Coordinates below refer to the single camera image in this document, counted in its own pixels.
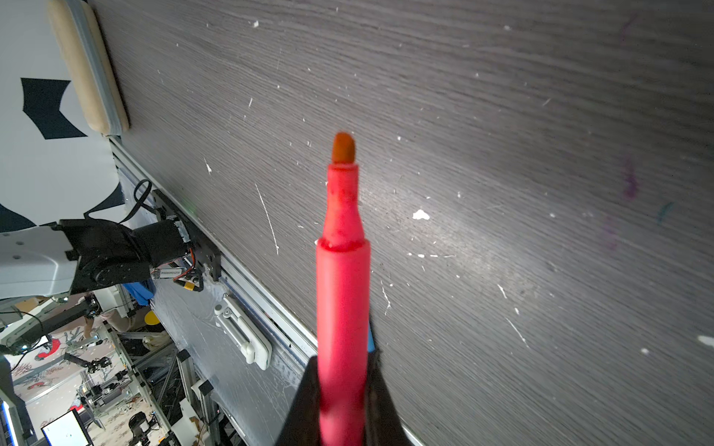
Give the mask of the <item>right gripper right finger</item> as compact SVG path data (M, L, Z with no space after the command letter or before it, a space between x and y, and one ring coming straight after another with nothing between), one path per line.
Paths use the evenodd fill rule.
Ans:
M364 445L412 446L380 366L380 351L370 352L364 389Z

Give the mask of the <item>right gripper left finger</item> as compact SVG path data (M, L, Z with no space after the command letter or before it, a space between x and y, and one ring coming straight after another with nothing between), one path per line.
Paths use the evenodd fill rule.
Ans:
M320 383L318 360L308 361L276 446L320 446Z

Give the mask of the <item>red marker pen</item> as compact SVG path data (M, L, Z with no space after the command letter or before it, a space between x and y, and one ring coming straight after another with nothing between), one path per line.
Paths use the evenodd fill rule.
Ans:
M353 137L340 132L327 169L327 212L316 248L319 429L323 445L364 438L371 247L359 213Z

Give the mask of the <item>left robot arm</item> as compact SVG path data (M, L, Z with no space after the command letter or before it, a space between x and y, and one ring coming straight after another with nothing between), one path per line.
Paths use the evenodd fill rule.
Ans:
M141 210L152 182L135 187L126 217L65 219L1 234L1 298L54 297L147 281L152 271L189 254L192 239L176 217L137 229L125 223Z

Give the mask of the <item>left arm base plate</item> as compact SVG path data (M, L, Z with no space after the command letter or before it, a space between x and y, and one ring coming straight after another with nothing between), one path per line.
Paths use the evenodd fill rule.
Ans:
M154 190L152 198L158 219L171 220L187 246L186 255L169 262L171 269L181 269L170 279L185 290L202 292L206 282L217 282L221 278L219 247L163 191Z

